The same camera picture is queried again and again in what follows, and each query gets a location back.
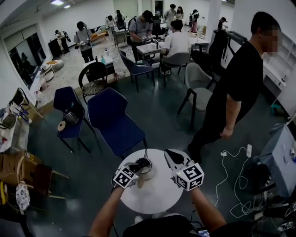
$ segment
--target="white cable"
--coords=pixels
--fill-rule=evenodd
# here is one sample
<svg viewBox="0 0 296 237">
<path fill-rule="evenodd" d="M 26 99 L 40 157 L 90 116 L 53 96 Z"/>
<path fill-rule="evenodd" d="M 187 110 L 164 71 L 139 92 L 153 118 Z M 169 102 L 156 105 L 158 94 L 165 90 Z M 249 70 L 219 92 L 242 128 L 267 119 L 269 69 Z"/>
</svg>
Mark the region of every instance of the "white cable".
<svg viewBox="0 0 296 237">
<path fill-rule="evenodd" d="M 225 152 L 226 152 L 226 153 L 228 153 L 229 155 L 231 155 L 232 157 L 236 157 L 236 156 L 238 156 L 239 153 L 241 152 L 241 149 L 245 149 L 245 150 L 247 151 L 246 148 L 241 147 L 240 150 L 239 150 L 239 152 L 238 152 L 235 156 L 233 156 L 232 154 L 230 154 L 230 153 L 229 153 L 228 151 L 226 151 L 226 150 L 224 150 L 223 153 L 222 153 L 222 166 L 224 167 L 224 170 L 225 170 L 225 172 L 226 172 L 226 178 L 225 178 L 221 183 L 217 184 L 217 186 L 216 186 L 217 202 L 216 202 L 215 206 L 217 205 L 217 203 L 218 203 L 218 201 L 219 201 L 219 196 L 218 196 L 218 186 L 219 186 L 220 184 L 224 183 L 224 181 L 228 178 L 228 173 L 227 173 L 227 170 L 226 170 L 226 168 L 225 168 L 225 166 L 224 166 L 224 163 L 223 163 L 223 162 L 224 162 L 224 157 L 225 157 L 224 154 L 225 154 Z M 253 208 L 251 208 L 251 206 L 252 206 L 252 202 L 249 201 L 249 202 L 247 202 L 247 203 L 245 203 L 245 204 L 242 204 L 241 200 L 237 197 L 237 195 L 236 195 L 236 191 L 235 191 L 235 186 L 236 186 L 236 183 L 237 183 L 238 180 L 239 180 L 239 184 L 240 184 L 240 189 L 241 189 L 241 190 L 245 189 L 246 186 L 247 186 L 247 184 L 248 184 L 248 179 L 247 179 L 246 177 L 244 177 L 244 176 L 241 175 L 242 171 L 244 170 L 244 166 L 245 166 L 245 164 L 246 164 L 246 162 L 247 162 L 248 160 L 249 160 L 249 157 L 248 157 L 248 158 L 245 160 L 245 162 L 243 163 L 242 168 L 241 168 L 241 171 L 240 171 L 240 174 L 239 174 L 239 176 L 237 177 L 237 179 L 236 179 L 236 181 L 235 181 L 235 184 L 234 184 L 234 194 L 235 194 L 235 197 L 237 198 L 237 200 L 240 202 L 239 204 L 235 205 L 235 206 L 234 206 L 233 208 L 231 208 L 231 210 L 230 210 L 230 213 L 231 213 L 235 218 L 240 218 L 240 217 L 242 217 L 242 216 L 248 215 L 248 214 L 250 214 L 251 212 L 255 211 L 255 209 L 256 209 L 256 208 L 255 208 L 255 198 L 254 198 L 254 200 L 253 200 Z M 243 178 L 243 179 L 245 179 L 245 180 L 247 181 L 244 187 L 241 186 L 241 178 Z M 262 202 L 263 202 L 263 199 L 262 199 L 262 196 L 261 196 L 261 197 L 260 197 L 260 200 L 259 200 L 259 206 L 261 206 Z M 235 215 L 232 213 L 232 210 L 233 210 L 235 207 L 237 207 L 238 205 L 241 205 L 241 211 L 243 212 L 243 215 L 241 215 L 241 216 L 239 216 L 239 217 L 235 216 Z"/>
</svg>

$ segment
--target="gray chair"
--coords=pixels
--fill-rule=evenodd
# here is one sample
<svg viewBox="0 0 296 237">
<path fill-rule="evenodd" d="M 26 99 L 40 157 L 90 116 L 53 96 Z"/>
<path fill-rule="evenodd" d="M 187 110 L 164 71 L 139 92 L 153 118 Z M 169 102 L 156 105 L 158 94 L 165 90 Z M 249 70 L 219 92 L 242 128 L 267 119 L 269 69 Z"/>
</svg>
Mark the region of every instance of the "gray chair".
<svg viewBox="0 0 296 237">
<path fill-rule="evenodd" d="M 163 56 L 162 60 L 160 61 L 158 76 L 160 76 L 160 68 L 161 66 L 165 66 L 168 68 L 179 68 L 178 74 L 180 73 L 181 67 L 186 67 L 190 60 L 190 53 L 176 53 L 169 57 Z M 166 73 L 163 73 L 163 81 L 165 87 L 166 85 Z"/>
<path fill-rule="evenodd" d="M 200 87 L 200 82 L 210 82 L 206 88 Z M 189 100 L 192 103 L 191 125 L 193 128 L 195 109 L 205 111 L 212 92 L 209 87 L 212 85 L 212 77 L 207 75 L 196 63 L 189 63 L 185 71 L 185 84 L 188 87 L 185 99 L 177 114 L 181 113 L 185 103 Z"/>
<path fill-rule="evenodd" d="M 137 92 L 139 92 L 137 76 L 140 76 L 142 74 L 147 74 L 147 76 L 148 76 L 149 72 L 151 72 L 153 85 L 155 86 L 153 68 L 149 65 L 149 63 L 147 61 L 143 60 L 143 65 L 146 64 L 148 67 L 139 67 L 139 64 L 131 61 L 129 58 L 126 57 L 125 52 L 123 52 L 121 50 L 118 50 L 118 52 L 120 54 L 120 57 L 121 57 L 123 63 L 125 64 L 125 66 L 127 67 L 128 71 L 130 73 L 130 80 L 131 80 L 132 84 L 134 83 L 133 76 L 135 77 Z"/>
</svg>

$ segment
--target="gray floor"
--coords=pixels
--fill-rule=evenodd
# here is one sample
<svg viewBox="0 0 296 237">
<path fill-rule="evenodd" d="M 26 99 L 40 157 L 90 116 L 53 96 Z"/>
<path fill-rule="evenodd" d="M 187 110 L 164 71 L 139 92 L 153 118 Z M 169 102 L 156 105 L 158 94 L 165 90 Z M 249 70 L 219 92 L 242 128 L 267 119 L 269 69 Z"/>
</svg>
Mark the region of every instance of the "gray floor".
<svg viewBox="0 0 296 237">
<path fill-rule="evenodd" d="M 143 76 L 139 79 L 139 93 L 136 92 L 135 85 L 131 84 L 129 78 L 112 84 L 112 87 L 128 100 L 127 113 L 146 132 L 150 148 L 185 150 L 195 132 L 202 125 L 205 113 L 196 111 L 195 128 L 194 130 L 189 129 L 191 118 L 189 102 L 182 113 L 177 115 L 177 110 L 186 92 L 182 83 L 183 77 L 184 69 L 181 70 L 180 76 L 174 71 L 174 74 L 168 77 L 166 88 L 164 88 L 162 79 L 156 79 L 156 85 L 153 87 L 151 79 Z M 111 177 L 122 161 L 121 158 L 113 155 L 99 132 L 96 132 L 95 137 L 86 125 L 82 126 L 80 137 L 91 150 L 91 154 L 88 154 L 76 140 L 68 141 L 75 150 L 75 153 L 70 153 L 56 137 L 56 128 L 61 118 L 62 113 L 53 110 L 44 116 L 43 121 L 33 123 L 29 134 L 28 150 L 39 156 L 44 164 L 70 176 L 69 181 L 53 180 L 55 186 L 53 192 L 56 189 L 56 194 L 66 196 L 66 200 L 44 198 L 36 201 L 32 198 L 32 206 L 51 212 L 51 214 L 45 214 L 32 208 L 27 212 L 28 224 L 39 237 L 86 235 L 95 215 L 110 195 Z M 235 155 L 240 147 L 251 144 L 253 146 L 252 156 L 259 154 L 270 138 L 268 131 L 275 123 L 282 122 L 284 122 L 283 118 L 272 115 L 269 104 L 260 94 L 255 106 L 237 124 L 229 140 L 219 140 L 203 148 L 201 167 L 205 172 L 205 179 L 201 189 L 213 204 L 216 202 L 215 187 L 226 177 L 221 165 L 220 153 L 227 150 Z M 129 153 L 140 149 L 143 149 L 142 143 Z M 237 221 L 230 214 L 230 209 L 238 204 L 233 191 L 234 183 L 245 159 L 244 151 L 236 158 L 229 156 L 225 158 L 229 177 L 218 188 L 217 208 L 228 222 Z M 243 202 L 253 200 L 245 192 L 237 191 L 237 194 Z M 180 213 L 189 218 L 193 208 L 188 193 L 183 192 L 180 200 L 168 211 Z M 239 207 L 234 210 L 234 213 L 242 214 Z M 138 213 L 130 210 L 123 203 L 120 204 L 115 218 L 119 235 L 134 223 L 136 215 Z M 241 220 L 252 218 L 253 214 L 250 214 L 242 217 Z M 193 215 L 193 220 L 199 220 L 197 214 Z M 115 236 L 114 231 L 111 231 L 111 236 Z"/>
</svg>

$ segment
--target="woman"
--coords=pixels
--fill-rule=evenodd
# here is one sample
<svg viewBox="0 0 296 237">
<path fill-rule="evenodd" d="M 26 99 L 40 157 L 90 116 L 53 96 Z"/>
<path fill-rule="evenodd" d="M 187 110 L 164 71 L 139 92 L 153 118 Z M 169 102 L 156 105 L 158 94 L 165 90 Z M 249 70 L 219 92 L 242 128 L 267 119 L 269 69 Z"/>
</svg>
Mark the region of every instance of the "woman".
<svg viewBox="0 0 296 237">
<path fill-rule="evenodd" d="M 193 10 L 193 13 L 192 13 L 192 21 L 193 21 L 193 25 L 190 29 L 190 32 L 193 32 L 193 33 L 197 33 L 197 19 L 199 18 L 199 13 L 196 9 Z"/>
<path fill-rule="evenodd" d="M 176 20 L 182 21 L 183 18 L 184 18 L 183 8 L 179 6 L 176 12 Z"/>
</svg>

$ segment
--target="ceiling light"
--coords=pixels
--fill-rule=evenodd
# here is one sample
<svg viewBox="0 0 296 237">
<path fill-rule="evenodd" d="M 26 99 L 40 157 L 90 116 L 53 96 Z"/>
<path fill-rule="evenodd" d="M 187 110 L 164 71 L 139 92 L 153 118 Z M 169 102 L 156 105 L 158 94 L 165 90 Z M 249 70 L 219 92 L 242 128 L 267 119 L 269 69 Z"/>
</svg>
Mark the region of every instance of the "ceiling light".
<svg viewBox="0 0 296 237">
<path fill-rule="evenodd" d="M 51 1 L 51 4 L 59 6 L 59 5 L 62 5 L 64 3 L 61 0 L 53 0 L 53 1 Z"/>
</svg>

